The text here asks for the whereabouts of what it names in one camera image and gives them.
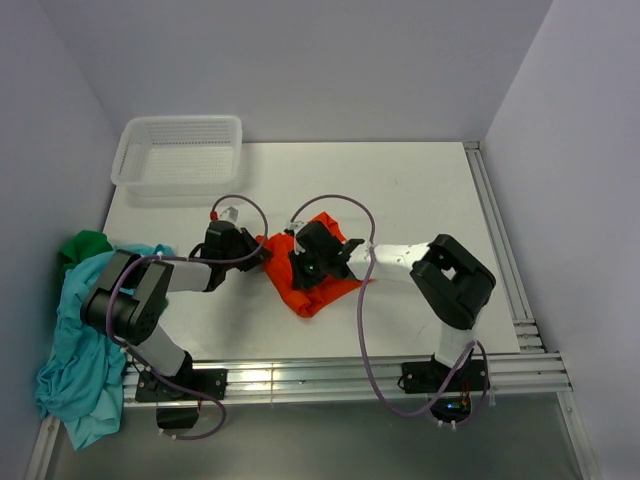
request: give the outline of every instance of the light blue towel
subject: light blue towel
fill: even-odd
[[[173,253],[162,245],[122,248],[142,255]],[[41,417],[50,412],[62,420],[76,450],[120,429],[125,356],[120,347],[80,320],[82,302],[112,256],[113,252],[100,253],[67,272],[51,356],[38,373],[36,403]]]

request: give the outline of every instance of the green cloth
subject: green cloth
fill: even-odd
[[[83,260],[112,250],[113,247],[107,241],[107,236],[104,233],[82,230],[60,249],[64,260],[60,279],[64,282],[67,270],[76,268]]]

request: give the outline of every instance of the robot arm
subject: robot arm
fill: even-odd
[[[246,229],[235,226],[237,211],[229,208],[221,218],[213,217],[205,241],[197,250],[201,259],[233,260],[255,251],[258,243]],[[260,265],[271,254],[258,255],[230,264],[205,264],[168,260],[151,260],[141,264],[127,277],[113,308],[115,336],[124,341],[137,358],[142,358],[162,376],[174,383],[189,386],[192,359],[176,345],[158,324],[168,292],[211,292],[226,278],[231,269],[248,271]],[[87,295],[80,317],[82,321],[106,334],[106,312],[116,282],[139,254],[118,250]]]
[[[343,244],[320,222],[308,223],[292,234],[296,240],[296,250],[290,255],[294,288],[311,288],[327,275],[364,278],[371,258],[370,246],[363,240]],[[449,235],[438,235],[431,243],[373,248],[375,278],[414,283],[442,320],[434,359],[452,368],[474,339],[478,315],[489,301],[495,277]]]

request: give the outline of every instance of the white table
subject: white table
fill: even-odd
[[[412,244],[449,233],[499,277],[489,234],[460,143],[246,144],[237,193],[267,213],[281,231],[305,200],[343,193],[367,205],[377,222],[377,243]],[[155,201],[116,189],[104,232],[116,244],[165,243],[181,255],[203,240],[212,199]],[[233,202],[239,224],[253,234],[262,223],[250,206]],[[368,223],[356,207],[328,200],[325,210],[349,238],[366,238]],[[264,272],[229,272],[213,293],[174,293],[161,324],[198,360],[262,360],[359,355],[356,292],[311,319],[282,302]],[[375,282],[367,290],[365,331],[371,355],[430,354],[440,321],[411,284]],[[478,338],[490,353],[520,351],[501,280],[485,308]]]

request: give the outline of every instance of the plastic basket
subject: plastic basket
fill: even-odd
[[[225,193],[241,145],[238,117],[134,118],[120,138],[111,181],[140,196]]]

